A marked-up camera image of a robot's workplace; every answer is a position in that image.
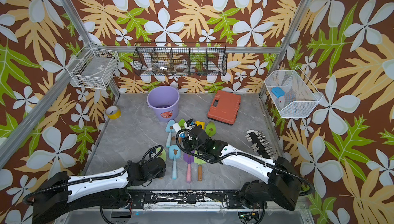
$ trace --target wrench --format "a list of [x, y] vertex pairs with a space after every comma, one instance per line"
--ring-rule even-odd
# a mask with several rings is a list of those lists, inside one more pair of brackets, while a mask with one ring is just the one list
[[157, 198], [164, 198], [164, 199], [171, 199], [171, 200], [179, 200], [182, 202], [186, 202], [188, 200], [187, 197], [164, 196], [160, 193], [155, 193], [154, 196], [156, 199]]

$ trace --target light blue handle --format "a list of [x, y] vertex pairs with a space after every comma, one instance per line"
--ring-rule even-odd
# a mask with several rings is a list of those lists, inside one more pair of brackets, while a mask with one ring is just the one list
[[176, 179], [176, 159], [174, 155], [174, 161], [173, 161], [173, 179]]
[[167, 148], [170, 148], [171, 137], [172, 137], [172, 133], [171, 133], [171, 131], [170, 131], [170, 132], [168, 133], [167, 143], [165, 144], [165, 147], [167, 147]]

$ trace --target yellow tape roll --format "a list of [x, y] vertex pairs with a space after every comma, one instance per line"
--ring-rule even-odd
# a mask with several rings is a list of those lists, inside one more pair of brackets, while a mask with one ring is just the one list
[[110, 119], [117, 119], [121, 116], [121, 111], [116, 106], [111, 106], [105, 110], [105, 114]]

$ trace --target gray marble floor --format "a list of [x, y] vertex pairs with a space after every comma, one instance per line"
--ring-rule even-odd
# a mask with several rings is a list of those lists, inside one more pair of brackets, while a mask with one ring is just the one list
[[[257, 94], [242, 94], [241, 106], [234, 125], [215, 122], [217, 133], [213, 139], [228, 142], [244, 152], [256, 154], [251, 144], [246, 140], [249, 129], [267, 132], [263, 112], [258, 102]], [[165, 146], [168, 133], [166, 124], [159, 122], [152, 109], [147, 106], [146, 94], [122, 94], [117, 106], [122, 115], [116, 120], [110, 120], [104, 135], [93, 155], [87, 174], [106, 172], [122, 167], [128, 160], [137, 162], [144, 153], [156, 145]], [[175, 121], [193, 118], [207, 124], [209, 106], [214, 94], [180, 94], [179, 114]], [[178, 178], [173, 180], [172, 160], [166, 160], [167, 171], [162, 179], [154, 179], [148, 187], [134, 187], [143, 189], [238, 189], [245, 182], [256, 179], [238, 168], [216, 164], [203, 164], [203, 181], [197, 181], [198, 165], [192, 163], [192, 182], [186, 182], [187, 163], [183, 160], [183, 153], [176, 161]]]

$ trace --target wooden handle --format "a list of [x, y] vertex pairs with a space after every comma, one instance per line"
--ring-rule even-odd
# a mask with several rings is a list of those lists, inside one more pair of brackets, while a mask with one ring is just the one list
[[188, 171], [186, 173], [186, 182], [190, 183], [191, 182], [191, 164], [188, 164]]
[[203, 167], [198, 165], [198, 181], [203, 181]]

